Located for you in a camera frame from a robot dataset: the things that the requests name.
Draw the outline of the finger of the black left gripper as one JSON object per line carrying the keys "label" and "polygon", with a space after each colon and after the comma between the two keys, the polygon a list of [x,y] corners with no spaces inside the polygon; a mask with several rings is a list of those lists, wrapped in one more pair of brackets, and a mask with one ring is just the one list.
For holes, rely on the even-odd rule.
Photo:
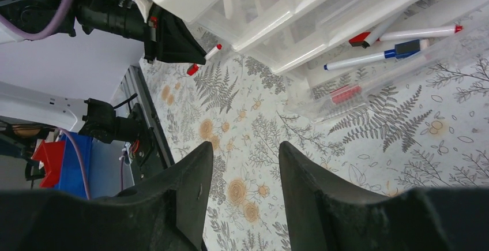
{"label": "finger of the black left gripper", "polygon": [[157,60],[166,63],[203,65],[206,62],[206,51],[196,41],[183,20],[161,7],[159,9],[161,9],[160,53]]}

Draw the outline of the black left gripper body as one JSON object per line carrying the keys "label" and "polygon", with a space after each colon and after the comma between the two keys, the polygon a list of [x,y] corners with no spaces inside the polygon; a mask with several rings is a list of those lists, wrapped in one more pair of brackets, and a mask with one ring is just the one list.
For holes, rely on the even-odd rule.
{"label": "black left gripper body", "polygon": [[147,18],[145,27],[144,60],[148,63],[154,63],[160,53],[160,13],[161,9],[159,9],[156,4],[153,4]]}

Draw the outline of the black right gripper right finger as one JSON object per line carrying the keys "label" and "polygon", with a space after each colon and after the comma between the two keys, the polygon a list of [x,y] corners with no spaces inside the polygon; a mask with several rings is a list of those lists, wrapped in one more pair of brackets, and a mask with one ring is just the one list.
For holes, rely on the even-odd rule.
{"label": "black right gripper right finger", "polygon": [[487,188],[354,185],[285,141],[279,167],[292,250],[487,250]]}

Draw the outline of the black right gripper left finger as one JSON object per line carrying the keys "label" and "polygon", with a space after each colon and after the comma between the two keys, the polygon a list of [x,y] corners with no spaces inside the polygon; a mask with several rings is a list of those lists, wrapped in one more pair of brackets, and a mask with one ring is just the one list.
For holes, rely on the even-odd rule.
{"label": "black right gripper left finger", "polygon": [[114,197],[84,200],[58,190],[1,193],[2,250],[204,250],[213,148]]}

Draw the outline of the white plastic drawer organizer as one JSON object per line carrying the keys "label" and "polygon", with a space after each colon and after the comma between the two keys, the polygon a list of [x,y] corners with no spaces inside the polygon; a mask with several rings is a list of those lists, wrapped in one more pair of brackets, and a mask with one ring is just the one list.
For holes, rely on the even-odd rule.
{"label": "white plastic drawer organizer", "polygon": [[225,41],[237,53],[265,64],[286,77],[288,109],[313,122],[345,114],[361,101],[334,104],[315,98],[313,86],[330,81],[321,62],[347,48],[350,39],[392,19],[391,31],[451,24],[488,4],[488,0],[135,0],[150,19],[157,5]]}

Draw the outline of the blue capped marker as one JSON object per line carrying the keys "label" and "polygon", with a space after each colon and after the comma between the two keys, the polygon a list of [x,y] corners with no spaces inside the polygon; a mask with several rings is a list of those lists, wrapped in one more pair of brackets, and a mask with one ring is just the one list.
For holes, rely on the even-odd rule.
{"label": "blue capped marker", "polygon": [[354,66],[366,65],[368,63],[385,61],[388,59],[404,59],[414,55],[430,45],[427,39],[416,39],[404,43],[399,43],[393,49],[385,50],[379,53],[364,55],[350,59],[344,59],[336,62],[327,63],[324,65],[325,70],[336,70],[350,68]]}

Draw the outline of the red marker pen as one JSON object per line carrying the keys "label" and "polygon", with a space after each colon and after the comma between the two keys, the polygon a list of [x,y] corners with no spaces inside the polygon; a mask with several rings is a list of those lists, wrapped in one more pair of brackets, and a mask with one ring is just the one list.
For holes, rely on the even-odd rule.
{"label": "red marker pen", "polygon": [[[395,40],[407,40],[407,39],[428,39],[428,38],[444,38],[461,32],[464,29],[463,25],[448,25],[438,28],[423,28],[412,29],[397,32],[387,32],[380,36],[375,42],[387,42]],[[357,36],[349,39],[348,43],[352,47],[360,47],[367,42],[366,39],[371,32],[363,32]]]}

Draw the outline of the blue plastic bin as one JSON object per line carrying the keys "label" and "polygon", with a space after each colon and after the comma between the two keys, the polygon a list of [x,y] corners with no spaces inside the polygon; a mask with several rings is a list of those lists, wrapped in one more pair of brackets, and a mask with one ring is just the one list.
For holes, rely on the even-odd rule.
{"label": "blue plastic bin", "polygon": [[[70,132],[70,134],[76,141],[81,152],[84,162],[84,170],[86,177],[88,177],[93,139],[88,136],[80,136],[73,132]],[[65,142],[65,150],[63,152],[63,162],[60,170],[59,181],[57,184],[55,184],[54,189],[87,199],[76,150],[74,149],[72,142],[65,134],[61,135],[61,141]]]}

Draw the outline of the red plastic bin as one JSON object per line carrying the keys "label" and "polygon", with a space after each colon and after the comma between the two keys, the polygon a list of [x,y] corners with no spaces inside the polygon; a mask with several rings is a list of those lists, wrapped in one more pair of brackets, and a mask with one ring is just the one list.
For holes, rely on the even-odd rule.
{"label": "red plastic bin", "polygon": [[40,183],[41,188],[53,188],[58,184],[61,175],[65,141],[41,141],[32,159],[42,162],[45,176]]}

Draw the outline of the floral patterned table mat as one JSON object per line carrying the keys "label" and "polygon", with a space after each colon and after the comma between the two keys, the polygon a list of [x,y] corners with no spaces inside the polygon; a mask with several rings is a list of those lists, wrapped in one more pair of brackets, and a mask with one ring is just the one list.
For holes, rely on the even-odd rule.
{"label": "floral patterned table mat", "polygon": [[289,250],[279,145],[363,189],[488,185],[488,55],[432,65],[386,87],[370,107],[313,124],[287,110],[283,79],[251,57],[185,68],[140,62],[175,160],[203,141],[215,162],[203,238],[208,250]]}

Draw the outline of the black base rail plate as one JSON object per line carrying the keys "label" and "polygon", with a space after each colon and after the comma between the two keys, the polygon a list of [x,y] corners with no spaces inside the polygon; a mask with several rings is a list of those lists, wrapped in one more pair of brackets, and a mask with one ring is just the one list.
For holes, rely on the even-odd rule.
{"label": "black base rail plate", "polygon": [[131,171],[135,183],[140,183],[175,164],[160,118],[150,95],[142,69],[130,66],[122,81],[127,96],[137,94],[130,102],[129,116],[142,124]]}

